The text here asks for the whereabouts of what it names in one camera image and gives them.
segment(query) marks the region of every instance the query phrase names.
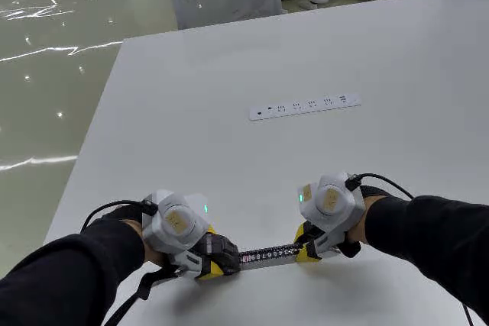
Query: power strip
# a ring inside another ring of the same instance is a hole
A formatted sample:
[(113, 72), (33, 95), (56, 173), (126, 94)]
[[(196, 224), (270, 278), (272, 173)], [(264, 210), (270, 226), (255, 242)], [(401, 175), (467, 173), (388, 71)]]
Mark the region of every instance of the power strip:
[(306, 101), (280, 103), (264, 107), (250, 108), (250, 120), (265, 120), (267, 118), (281, 118), (310, 112), (334, 110), (337, 108), (353, 107), (361, 105), (360, 96), (354, 93), (345, 95), (324, 95), (319, 98)]

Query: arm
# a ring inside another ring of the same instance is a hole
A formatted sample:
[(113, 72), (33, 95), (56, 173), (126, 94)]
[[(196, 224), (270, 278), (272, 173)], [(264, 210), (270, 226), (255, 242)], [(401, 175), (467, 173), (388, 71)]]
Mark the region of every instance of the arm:
[(1, 325), (102, 323), (118, 284), (159, 257), (138, 220), (106, 217), (42, 247), (0, 281)]
[(410, 261), (489, 322), (489, 207), (420, 196), (365, 199), (348, 239)]

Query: yellow trim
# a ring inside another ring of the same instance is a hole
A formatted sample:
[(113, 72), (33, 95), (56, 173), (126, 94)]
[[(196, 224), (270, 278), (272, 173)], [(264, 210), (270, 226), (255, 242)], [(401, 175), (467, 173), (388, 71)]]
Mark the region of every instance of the yellow trim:
[(299, 228), (297, 228), (296, 237), (293, 239), (293, 242), (296, 243), (297, 238), (304, 234), (304, 223), (302, 223)]
[(307, 255), (306, 245), (300, 249), (299, 254), (297, 254), (296, 261), (298, 263), (316, 263), (320, 261), (319, 259), (315, 259), (314, 257), (309, 257)]
[(207, 231), (208, 231), (209, 233), (212, 233), (212, 234), (217, 234), (217, 233), (215, 232), (215, 229), (214, 229), (214, 228), (212, 227), (212, 225), (210, 225), (210, 224), (209, 224), (209, 228), (207, 228)]
[(217, 263), (211, 261), (211, 272), (209, 274), (205, 274), (204, 276), (200, 276), (199, 280), (209, 280), (217, 278), (218, 276), (224, 275), (221, 268)]

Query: hand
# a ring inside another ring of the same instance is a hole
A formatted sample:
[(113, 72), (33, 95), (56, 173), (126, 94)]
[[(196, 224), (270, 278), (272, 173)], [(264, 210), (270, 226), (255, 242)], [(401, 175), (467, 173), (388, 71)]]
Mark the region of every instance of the hand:
[(367, 217), (367, 213), (370, 207), (375, 202), (377, 202), (382, 198), (385, 198), (385, 195), (369, 196), (364, 199), (364, 203), (365, 203), (364, 214), (361, 216), (360, 221), (353, 228), (351, 228), (346, 234), (350, 242), (363, 242), (364, 244), (368, 244), (367, 238), (365, 237), (365, 218)]
[(152, 250), (151, 247), (149, 247), (147, 243), (144, 242), (143, 227), (141, 223), (132, 219), (122, 219), (121, 221), (126, 223), (132, 229), (134, 229), (136, 233), (139, 235), (139, 237), (141, 237), (141, 240), (143, 241), (143, 245), (144, 245), (144, 262), (150, 261), (152, 263), (155, 263), (156, 265), (162, 266), (164, 262), (163, 259), (164, 255), (161, 252)]

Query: black cable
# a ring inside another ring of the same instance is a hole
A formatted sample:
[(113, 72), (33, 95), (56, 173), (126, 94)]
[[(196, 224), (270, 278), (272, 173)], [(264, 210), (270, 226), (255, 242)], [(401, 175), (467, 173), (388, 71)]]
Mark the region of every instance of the black cable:
[(468, 321), (468, 324), (470, 326), (474, 326), (474, 322), (472, 322), (472, 317), (471, 317), (471, 314), (468, 313), (468, 309), (467, 309), (467, 306), (464, 305), (463, 303), (461, 304), (461, 307), (464, 309), (464, 312), (465, 312), (465, 317), (467, 318), (467, 321)]
[[(349, 189), (350, 191), (352, 191), (353, 189), (356, 189), (357, 187), (359, 187), (361, 185), (361, 180), (364, 178), (364, 177), (373, 177), (375, 179), (380, 179), (384, 182), (387, 182), (389, 185), (395, 187), (396, 189), (398, 189), (399, 191), (401, 191), (405, 196), (407, 196), (408, 198), (410, 199), (414, 199), (414, 196), (411, 195), (406, 189), (404, 189), (402, 186), (400, 185), (397, 185), (393, 180), (391, 179), (388, 179), (387, 177), (384, 177), (382, 175), (378, 175), (376, 173), (362, 173), (361, 175), (353, 175), (352, 177), (348, 178), (346, 181), (345, 181), (345, 186), (347, 189)], [(474, 322), (472, 321), (472, 317), (471, 317), (471, 314), (468, 313), (468, 308), (466, 305), (464, 305), (463, 303), (461, 303), (461, 306), (462, 308), (464, 309), (464, 312), (465, 312), (465, 317), (467, 318), (467, 322), (469, 324), (469, 326), (474, 326)]]
[(90, 221), (92, 220), (93, 216), (100, 211), (111, 208), (113, 206), (118, 206), (118, 205), (136, 205), (138, 208), (140, 208), (143, 213), (148, 214), (148, 215), (154, 215), (158, 211), (158, 205), (154, 204), (153, 202), (148, 202), (143, 200), (142, 202), (136, 202), (135, 200), (118, 200), (117, 202), (109, 202), (108, 204), (102, 205), (101, 207), (95, 209), (92, 211), (89, 216), (86, 218), (85, 223), (83, 223), (82, 226), (82, 231), (84, 231)]
[(352, 177), (350, 177), (349, 179), (346, 180), (346, 187), (350, 189), (350, 187), (348, 186), (356, 186), (355, 189), (357, 187), (360, 186), (361, 184), (361, 180), (364, 178), (364, 177), (373, 177), (375, 179), (381, 179), (382, 181), (385, 181), (387, 182), (389, 185), (395, 187), (396, 189), (398, 189), (399, 191), (401, 191), (405, 196), (407, 196), (408, 198), (410, 199), (414, 199), (414, 196), (412, 196), (407, 190), (403, 189), (401, 186), (397, 185), (394, 181), (392, 181), (391, 179), (388, 179), (387, 177), (384, 177), (382, 175), (378, 175), (376, 173), (362, 173), (361, 175), (353, 175)]

